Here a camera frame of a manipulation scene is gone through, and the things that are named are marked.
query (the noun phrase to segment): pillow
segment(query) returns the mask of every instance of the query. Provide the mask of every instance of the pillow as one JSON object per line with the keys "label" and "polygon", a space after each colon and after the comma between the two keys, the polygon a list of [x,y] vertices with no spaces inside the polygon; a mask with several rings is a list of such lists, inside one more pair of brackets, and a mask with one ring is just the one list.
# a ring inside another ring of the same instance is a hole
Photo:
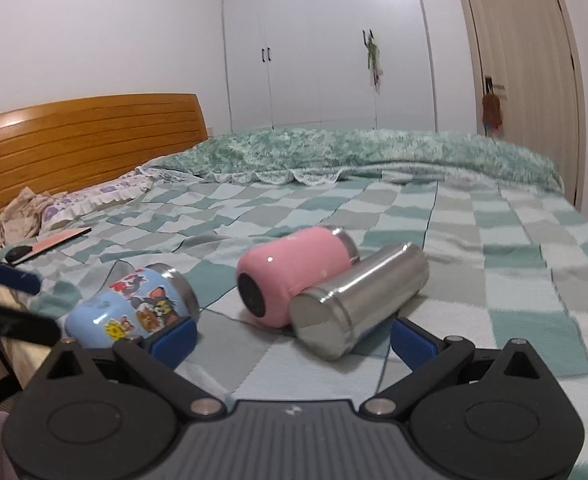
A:
{"label": "pillow", "polygon": [[144,175],[121,176],[115,180],[69,193],[43,211],[40,232],[65,227],[83,215],[138,198],[152,186]]}

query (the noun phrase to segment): wooden bed frame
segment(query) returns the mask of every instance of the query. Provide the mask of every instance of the wooden bed frame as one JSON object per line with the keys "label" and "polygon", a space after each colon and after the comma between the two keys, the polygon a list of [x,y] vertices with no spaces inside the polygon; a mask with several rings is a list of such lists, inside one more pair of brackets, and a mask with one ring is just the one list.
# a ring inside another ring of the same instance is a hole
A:
{"label": "wooden bed frame", "polygon": [[206,139],[194,94],[90,97],[0,114],[0,212],[23,187],[77,191]]}

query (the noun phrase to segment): cartoon sticker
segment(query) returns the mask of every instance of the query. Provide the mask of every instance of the cartoon sticker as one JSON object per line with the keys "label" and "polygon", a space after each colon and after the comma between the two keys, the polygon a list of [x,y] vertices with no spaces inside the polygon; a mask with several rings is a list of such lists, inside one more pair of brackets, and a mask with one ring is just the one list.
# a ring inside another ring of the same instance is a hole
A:
{"label": "cartoon sticker", "polygon": [[136,327],[128,319],[127,316],[120,316],[120,321],[116,321],[114,318],[110,319],[103,327],[107,335],[113,341],[123,339],[127,332],[131,332]]}
{"label": "cartoon sticker", "polygon": [[147,332],[157,332],[179,319],[175,303],[162,286],[151,290],[146,298],[131,298],[130,303],[136,310],[136,319]]}
{"label": "cartoon sticker", "polygon": [[135,292],[138,292],[141,284],[145,283],[147,278],[141,274],[130,274],[122,280],[112,283],[110,289],[118,292],[125,298],[131,298]]}

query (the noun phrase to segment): pink bottle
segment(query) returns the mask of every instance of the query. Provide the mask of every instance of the pink bottle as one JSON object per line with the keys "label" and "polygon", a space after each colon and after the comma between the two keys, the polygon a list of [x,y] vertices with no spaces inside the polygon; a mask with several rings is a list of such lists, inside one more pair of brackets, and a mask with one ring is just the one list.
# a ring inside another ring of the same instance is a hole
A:
{"label": "pink bottle", "polygon": [[247,251],[236,266],[236,282],[258,322],[282,328],[289,325],[289,300],[358,260],[356,244],[345,230],[311,227]]}

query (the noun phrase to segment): blue cup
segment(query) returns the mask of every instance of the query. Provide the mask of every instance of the blue cup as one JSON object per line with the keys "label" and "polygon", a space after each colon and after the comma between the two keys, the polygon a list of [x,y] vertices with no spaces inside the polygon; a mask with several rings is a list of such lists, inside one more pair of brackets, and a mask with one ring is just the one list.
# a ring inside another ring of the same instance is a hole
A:
{"label": "blue cup", "polygon": [[186,316],[199,319],[193,289],[175,269],[152,264],[79,304],[65,330],[84,348],[109,348],[128,335],[147,338]]}

